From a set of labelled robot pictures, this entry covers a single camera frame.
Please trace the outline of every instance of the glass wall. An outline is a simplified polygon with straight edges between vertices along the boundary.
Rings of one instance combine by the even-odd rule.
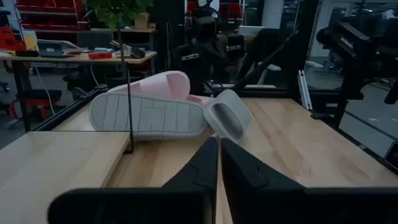
[[[370,37],[384,35],[391,21],[387,18],[398,16],[398,2],[368,1],[373,2],[323,1],[313,35],[316,36],[320,29],[339,22],[348,22]],[[316,62],[321,67],[307,66],[305,74],[309,89],[338,91],[344,80],[341,74],[343,60],[333,49],[319,44],[316,39],[310,56],[309,61]],[[364,99],[349,101],[340,124],[340,129],[381,157],[385,156],[392,142],[398,141],[398,104],[384,103],[394,82],[380,79],[364,86],[361,90]]]
[[[295,25],[300,19],[300,10],[302,10],[302,7],[300,7],[300,1],[285,0],[280,29],[293,31]]]

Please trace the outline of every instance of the cardboard box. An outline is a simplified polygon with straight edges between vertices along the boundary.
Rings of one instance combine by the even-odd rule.
[[[140,13],[135,16],[134,23],[135,29],[148,29],[148,21],[149,21],[149,14],[148,13]]]

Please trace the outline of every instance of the gray slide sandal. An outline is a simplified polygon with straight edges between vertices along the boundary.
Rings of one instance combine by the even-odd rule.
[[[238,142],[248,128],[252,115],[240,97],[225,90],[205,108],[205,119],[220,136]]]
[[[98,131],[130,131],[127,93],[98,95],[90,105],[90,122]],[[131,94],[134,139],[185,139],[206,130],[203,106],[185,100]]]

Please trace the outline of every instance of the white pillar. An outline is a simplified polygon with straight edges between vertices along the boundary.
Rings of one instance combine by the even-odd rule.
[[[268,29],[279,29],[284,10],[284,0],[264,0],[261,26]]]

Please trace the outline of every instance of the red shelf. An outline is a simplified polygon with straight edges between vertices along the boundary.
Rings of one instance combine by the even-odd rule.
[[[16,7],[21,11],[45,11],[46,2],[47,0],[18,0]]]
[[[65,19],[62,17],[51,18],[49,29],[51,30],[85,30],[87,29],[87,24],[79,24],[74,19]]]
[[[83,5],[80,0],[47,0],[44,8],[47,12],[75,13],[73,1],[76,1],[76,12],[80,16],[83,12]]]
[[[51,17],[48,16],[26,16],[21,21],[25,29],[49,29]]]

